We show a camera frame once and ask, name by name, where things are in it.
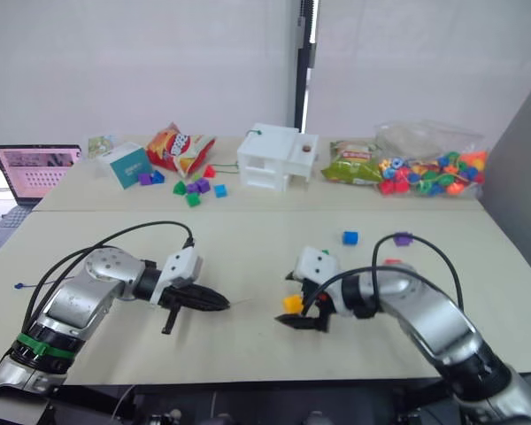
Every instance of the purple block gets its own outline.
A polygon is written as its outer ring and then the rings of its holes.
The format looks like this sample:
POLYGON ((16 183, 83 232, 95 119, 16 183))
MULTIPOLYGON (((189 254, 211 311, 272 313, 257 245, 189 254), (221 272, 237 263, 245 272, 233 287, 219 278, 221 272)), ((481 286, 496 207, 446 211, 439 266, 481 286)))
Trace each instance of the purple block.
POLYGON ((411 233, 396 233, 393 236, 393 242, 396 243, 396 246, 409 246, 413 242, 413 238, 411 237, 411 233))
POLYGON ((151 184, 151 176, 147 173, 139 173, 138 180, 142 186, 148 186, 151 184))
POLYGON ((187 193, 198 193, 200 190, 198 188, 198 184, 196 183, 189 183, 187 185, 187 193))
POLYGON ((198 179, 195 184, 198 186, 198 191, 206 193, 211 189, 211 184, 206 179, 198 179))

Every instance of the white wall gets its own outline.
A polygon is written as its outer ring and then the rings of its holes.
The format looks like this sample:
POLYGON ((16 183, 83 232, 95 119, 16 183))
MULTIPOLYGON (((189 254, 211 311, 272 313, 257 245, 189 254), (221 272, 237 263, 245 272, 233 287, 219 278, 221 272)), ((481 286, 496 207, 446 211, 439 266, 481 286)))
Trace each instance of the white wall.
POLYGON ((329 0, 307 132, 431 119, 493 145, 531 90, 531 0, 329 0))
POLYGON ((0 143, 293 123, 298 2, 0 0, 0 143))

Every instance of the white table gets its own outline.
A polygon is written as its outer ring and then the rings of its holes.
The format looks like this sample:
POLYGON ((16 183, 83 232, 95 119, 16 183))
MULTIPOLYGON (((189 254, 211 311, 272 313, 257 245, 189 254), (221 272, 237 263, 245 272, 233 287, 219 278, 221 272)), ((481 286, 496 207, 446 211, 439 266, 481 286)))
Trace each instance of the white table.
MULTIPOLYGON (((127 141, 141 145, 146 136, 128 136, 127 141)), ((165 177, 164 184, 140 186, 123 190, 105 174, 95 160, 82 160, 63 181, 35 208, 35 211, 406 211, 406 210, 482 210, 474 199, 383 197, 373 187, 359 187, 327 182, 320 174, 328 162, 328 142, 319 141, 319 160, 313 168, 313 178, 293 179, 286 192, 270 189, 244 188, 236 174, 217 174, 212 184, 227 185, 228 196, 217 199, 213 193, 202 195, 202 204, 191 209, 185 199, 174 195, 173 185, 180 179, 177 173, 158 167, 165 177)), ((219 137, 209 151, 208 161, 233 164, 242 138, 219 137)))
MULTIPOLYGON (((531 269, 484 211, 216 211, 32 213, 0 251, 0 356, 19 332, 30 290, 55 261, 124 227, 149 220, 192 227, 204 257, 199 283, 225 294, 220 313, 181 311, 170 336, 167 312, 115 302, 70 369, 70 384, 215 383, 268 380, 407 378, 435 375, 397 323, 335 317, 331 331, 295 331, 273 317, 298 290, 283 280, 305 244, 329 249, 343 267, 369 263, 373 243, 397 230, 429 238, 457 267, 466 312, 501 358, 531 371, 531 269), (344 229, 361 242, 345 247, 344 229)), ((114 243, 161 265, 181 247, 175 228, 146 228, 114 243)), ((384 245, 453 296, 447 267, 424 246, 384 245)))

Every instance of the chip bag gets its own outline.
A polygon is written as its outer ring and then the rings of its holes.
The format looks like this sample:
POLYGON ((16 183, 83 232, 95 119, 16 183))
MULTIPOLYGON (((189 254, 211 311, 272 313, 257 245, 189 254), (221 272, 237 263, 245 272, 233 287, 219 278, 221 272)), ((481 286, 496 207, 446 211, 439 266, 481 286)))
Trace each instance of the chip bag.
POLYGON ((330 143, 330 166, 321 170, 331 182, 374 184, 383 181, 380 149, 373 139, 339 140, 330 143))
POLYGON ((184 135, 171 123, 155 135, 146 151, 151 164, 186 177, 203 163, 206 152, 215 140, 213 135, 184 135))

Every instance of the plastic bag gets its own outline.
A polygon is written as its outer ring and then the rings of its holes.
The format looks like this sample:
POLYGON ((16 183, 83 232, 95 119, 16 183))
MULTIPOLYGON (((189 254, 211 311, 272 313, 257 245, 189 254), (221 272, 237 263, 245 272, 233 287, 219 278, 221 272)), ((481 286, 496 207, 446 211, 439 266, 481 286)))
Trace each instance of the plastic bag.
POLYGON ((213 135, 184 135, 171 123, 155 135, 146 151, 151 164, 177 171, 184 178, 203 163, 215 140, 213 135))
POLYGON ((378 167, 380 149, 374 139, 330 143, 330 166, 321 170, 331 182, 375 184, 382 182, 378 167))
POLYGON ((488 158, 481 135, 433 121, 392 122, 377 129, 382 194, 480 195, 488 158))

